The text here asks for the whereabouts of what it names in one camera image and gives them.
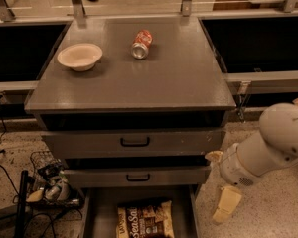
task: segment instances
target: cabinet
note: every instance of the cabinet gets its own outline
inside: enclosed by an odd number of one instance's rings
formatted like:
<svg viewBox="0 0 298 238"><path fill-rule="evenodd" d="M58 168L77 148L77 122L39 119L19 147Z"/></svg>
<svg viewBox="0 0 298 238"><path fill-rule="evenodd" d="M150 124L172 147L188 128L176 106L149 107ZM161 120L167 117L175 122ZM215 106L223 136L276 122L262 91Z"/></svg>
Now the cabinet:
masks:
<svg viewBox="0 0 298 238"><path fill-rule="evenodd" d="M154 38L144 60L130 54L141 29ZM96 209L82 236L112 237L117 203L167 196L176 232L199 237L186 219L194 219L195 194L210 172L204 154L221 147L235 107L199 19L89 18L83 30L73 21L55 56L79 42L101 46L101 62L74 72L53 58L26 110L70 184L85 192L85 214Z"/></svg>

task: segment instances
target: red can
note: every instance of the red can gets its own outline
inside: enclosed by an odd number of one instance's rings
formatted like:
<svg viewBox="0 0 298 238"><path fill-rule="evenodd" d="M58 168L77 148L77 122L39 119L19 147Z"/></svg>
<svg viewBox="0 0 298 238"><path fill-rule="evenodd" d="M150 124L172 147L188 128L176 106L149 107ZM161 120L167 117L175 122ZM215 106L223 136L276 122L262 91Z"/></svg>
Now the red can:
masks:
<svg viewBox="0 0 298 238"><path fill-rule="evenodd" d="M150 32L148 30L139 31L131 46L131 54L139 60L147 58L151 43L152 35Z"/></svg>

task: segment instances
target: drawer front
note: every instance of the drawer front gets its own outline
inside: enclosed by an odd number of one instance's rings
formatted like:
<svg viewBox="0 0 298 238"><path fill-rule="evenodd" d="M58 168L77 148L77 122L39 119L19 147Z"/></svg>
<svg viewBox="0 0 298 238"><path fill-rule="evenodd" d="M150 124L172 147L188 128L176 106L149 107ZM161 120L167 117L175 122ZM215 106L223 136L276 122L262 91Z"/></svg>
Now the drawer front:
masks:
<svg viewBox="0 0 298 238"><path fill-rule="evenodd" d="M205 183L210 166L168 169L65 170L72 187L120 187Z"/></svg>
<svg viewBox="0 0 298 238"><path fill-rule="evenodd" d="M45 132L43 140L56 158L106 158L200 155L218 150L224 129L184 132Z"/></svg>
<svg viewBox="0 0 298 238"><path fill-rule="evenodd" d="M171 217L175 237L200 238L193 189L185 185L90 189L79 237L116 237L119 222L117 205L162 197L172 201Z"/></svg>

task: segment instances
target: snack bag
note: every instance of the snack bag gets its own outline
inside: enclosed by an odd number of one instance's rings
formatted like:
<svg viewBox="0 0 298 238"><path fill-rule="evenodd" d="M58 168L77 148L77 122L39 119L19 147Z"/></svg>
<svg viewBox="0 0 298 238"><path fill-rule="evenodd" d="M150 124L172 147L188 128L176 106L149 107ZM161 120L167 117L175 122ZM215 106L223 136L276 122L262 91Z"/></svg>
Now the snack bag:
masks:
<svg viewBox="0 0 298 238"><path fill-rule="evenodd" d="M171 201L118 207L117 238L174 238Z"/></svg>

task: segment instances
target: floor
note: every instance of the floor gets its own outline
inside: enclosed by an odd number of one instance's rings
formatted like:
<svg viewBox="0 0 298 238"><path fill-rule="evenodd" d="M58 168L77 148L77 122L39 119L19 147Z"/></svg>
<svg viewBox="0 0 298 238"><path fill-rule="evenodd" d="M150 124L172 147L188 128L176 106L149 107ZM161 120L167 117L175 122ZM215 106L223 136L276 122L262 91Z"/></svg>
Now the floor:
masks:
<svg viewBox="0 0 298 238"><path fill-rule="evenodd" d="M226 126L223 149L232 143L241 142L255 132L258 126L257 118L258 114L247 113L247 122L240 123L233 117ZM5 120L5 125L7 133L2 137L0 150L5 149L6 153L0 155L0 165L6 168L18 189L21 170L33 173L30 155L35 151L47 150L47 147L41 141L42 132L35 120ZM243 199L236 212L225 223L218 225L212 222L211 217L216 206L216 194L221 185L224 185L224 181L220 177L219 169L213 166L196 199L201 237L298 238L298 166L270 173L261 183L244 190ZM14 196L12 185L0 169L0 209L13 205ZM60 211L45 209L42 212L54 217ZM80 213L73 210L55 221L57 237L78 237L80 219ZM41 237L48 225L49 219L46 215L34 218L26 229L25 237ZM0 220L0 238L13 237L14 229L14 217ZM53 237L51 228L46 231L45 237Z"/></svg>

